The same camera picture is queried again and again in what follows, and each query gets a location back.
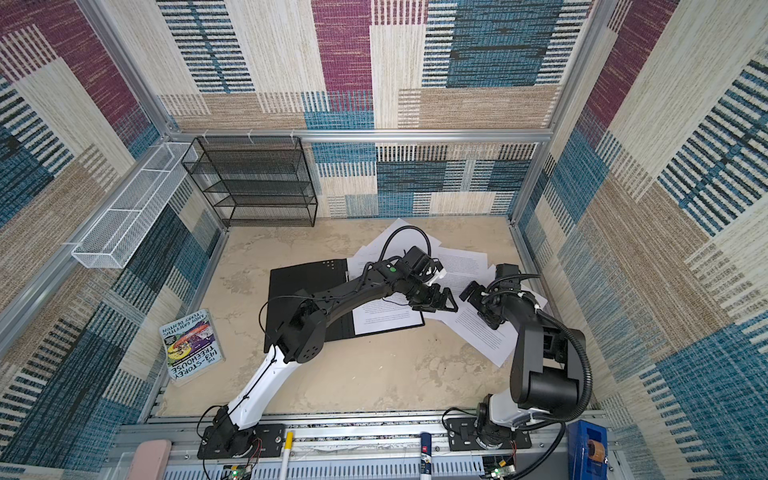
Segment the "printed paper sheet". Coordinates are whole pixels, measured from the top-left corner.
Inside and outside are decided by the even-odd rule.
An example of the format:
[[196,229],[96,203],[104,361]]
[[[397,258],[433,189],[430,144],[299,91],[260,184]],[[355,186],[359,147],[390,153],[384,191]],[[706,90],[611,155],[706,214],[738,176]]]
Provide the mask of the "printed paper sheet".
[[433,253],[446,270],[446,281],[478,281],[489,268],[486,253],[443,247],[437,247]]
[[424,317],[442,322],[494,365],[501,367],[514,352],[518,336],[516,329],[509,322],[503,323],[496,330],[490,328],[478,316],[474,307],[459,299],[459,294],[472,280],[481,285],[487,285],[494,279],[495,273],[495,265],[491,265],[484,273],[474,276],[448,273],[439,281],[439,284],[451,289],[458,304],[458,311],[425,313]]
[[[378,253],[361,247],[357,253],[347,259],[348,279],[352,280],[363,273],[367,262],[378,258]],[[402,294],[394,294],[384,300],[375,300],[352,311],[353,331],[355,336],[380,334],[424,325],[423,316],[411,310]]]

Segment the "orange folder black inside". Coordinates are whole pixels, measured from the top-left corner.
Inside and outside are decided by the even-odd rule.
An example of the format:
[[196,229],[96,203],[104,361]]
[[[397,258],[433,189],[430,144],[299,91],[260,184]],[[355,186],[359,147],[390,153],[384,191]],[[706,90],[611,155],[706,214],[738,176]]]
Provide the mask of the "orange folder black inside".
[[[290,317],[293,315],[300,297],[332,289],[347,281],[349,281],[347,260],[344,258],[315,261],[271,270],[268,304],[261,314],[262,326],[268,332],[276,329],[283,316]],[[352,312],[350,312],[327,327],[325,340],[334,342],[380,334],[355,336]]]

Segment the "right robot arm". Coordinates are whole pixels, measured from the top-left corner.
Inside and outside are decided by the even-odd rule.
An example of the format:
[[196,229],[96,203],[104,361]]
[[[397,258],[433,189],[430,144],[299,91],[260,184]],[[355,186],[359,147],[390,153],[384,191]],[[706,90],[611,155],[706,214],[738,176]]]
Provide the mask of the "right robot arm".
[[546,313],[515,276],[487,286],[473,281],[460,299],[489,326],[508,323],[517,332],[508,389],[486,395],[477,405],[478,446],[486,450],[515,447],[520,437],[533,431],[558,428],[550,446],[529,465],[521,468],[510,458],[482,475],[484,479],[522,479],[549,460],[565,439],[568,423],[590,402],[594,378],[584,335]]

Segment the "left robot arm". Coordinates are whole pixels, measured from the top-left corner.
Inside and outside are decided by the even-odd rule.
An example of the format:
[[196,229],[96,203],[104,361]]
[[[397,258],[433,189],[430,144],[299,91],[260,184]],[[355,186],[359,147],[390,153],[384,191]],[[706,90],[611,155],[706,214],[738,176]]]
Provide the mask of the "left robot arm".
[[267,304],[286,300],[293,310],[264,330],[268,350],[263,363],[235,399],[218,407],[200,434],[197,457],[238,458],[251,452],[255,426],[272,398],[300,365],[321,352],[327,328],[354,309],[402,294],[413,311],[456,313],[451,289],[439,284],[445,275],[426,232],[404,225],[389,235],[378,259],[366,263],[359,277],[325,291],[302,289],[268,299]]

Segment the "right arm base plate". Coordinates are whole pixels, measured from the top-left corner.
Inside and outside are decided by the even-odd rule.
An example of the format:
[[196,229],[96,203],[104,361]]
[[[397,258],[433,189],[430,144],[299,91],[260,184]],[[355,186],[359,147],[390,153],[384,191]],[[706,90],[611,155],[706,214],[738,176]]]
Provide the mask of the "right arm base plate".
[[528,433],[513,433],[501,429],[496,435],[478,434],[475,419],[454,417],[442,420],[451,451],[530,449],[533,446]]

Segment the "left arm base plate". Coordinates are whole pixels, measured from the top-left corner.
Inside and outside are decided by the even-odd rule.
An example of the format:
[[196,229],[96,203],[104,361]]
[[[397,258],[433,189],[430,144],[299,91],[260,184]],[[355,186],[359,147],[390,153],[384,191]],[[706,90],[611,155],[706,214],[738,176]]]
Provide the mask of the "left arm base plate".
[[258,424],[246,429],[209,426],[197,451],[199,460],[277,458],[281,455],[285,424]]

